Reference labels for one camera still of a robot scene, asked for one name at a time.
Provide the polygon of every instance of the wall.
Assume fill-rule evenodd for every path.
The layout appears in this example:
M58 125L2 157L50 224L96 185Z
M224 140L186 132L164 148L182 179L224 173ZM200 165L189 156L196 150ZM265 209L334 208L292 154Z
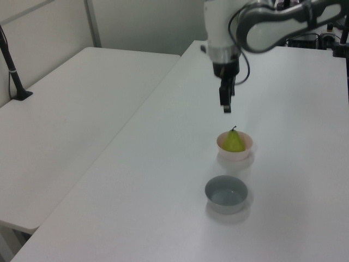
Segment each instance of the wall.
M83 0L55 0L3 29L25 89L83 48L93 46ZM8 101L8 69L0 55L0 107Z
M204 0L91 0L102 47L182 55L206 40Z

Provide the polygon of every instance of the green pear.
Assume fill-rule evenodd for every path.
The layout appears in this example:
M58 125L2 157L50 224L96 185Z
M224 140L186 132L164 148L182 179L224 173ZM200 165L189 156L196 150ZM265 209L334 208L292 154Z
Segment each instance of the green pear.
M222 148L229 152L243 152L246 150L245 144L239 133L234 130L235 128L236 126L229 131L227 138L223 142Z

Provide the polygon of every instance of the white table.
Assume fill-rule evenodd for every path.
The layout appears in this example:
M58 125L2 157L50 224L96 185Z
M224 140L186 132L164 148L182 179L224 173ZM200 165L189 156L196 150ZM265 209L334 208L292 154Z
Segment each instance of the white table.
M220 81L200 44L13 262L347 260L345 60L284 47L249 55L251 77L225 115ZM255 142L253 154L236 163L218 157L215 144L234 125ZM204 194L209 179L225 174L249 189L247 207L232 216L214 213Z
M178 59L86 48L2 107L0 225L33 233Z

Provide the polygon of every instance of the gray bowl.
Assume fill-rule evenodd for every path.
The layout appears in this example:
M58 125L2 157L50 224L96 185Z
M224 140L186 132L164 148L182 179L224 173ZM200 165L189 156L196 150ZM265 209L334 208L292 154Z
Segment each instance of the gray bowl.
M221 214L239 212L247 198L247 186L232 176L217 176L207 182L205 193L210 207Z

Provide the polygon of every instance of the pink bowl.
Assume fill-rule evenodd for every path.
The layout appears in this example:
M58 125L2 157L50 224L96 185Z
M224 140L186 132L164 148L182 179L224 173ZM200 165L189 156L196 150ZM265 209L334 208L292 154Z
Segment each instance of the pink bowl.
M227 160L240 161L240 160L243 160L246 157L248 157L250 154L251 147L253 144L252 138L243 132L238 131L238 133L239 133L242 141L245 143L246 150L243 152L229 152L229 151L225 151L222 148L223 142L225 141L226 137L228 136L228 132L224 132L217 137L218 152L222 157L224 157Z

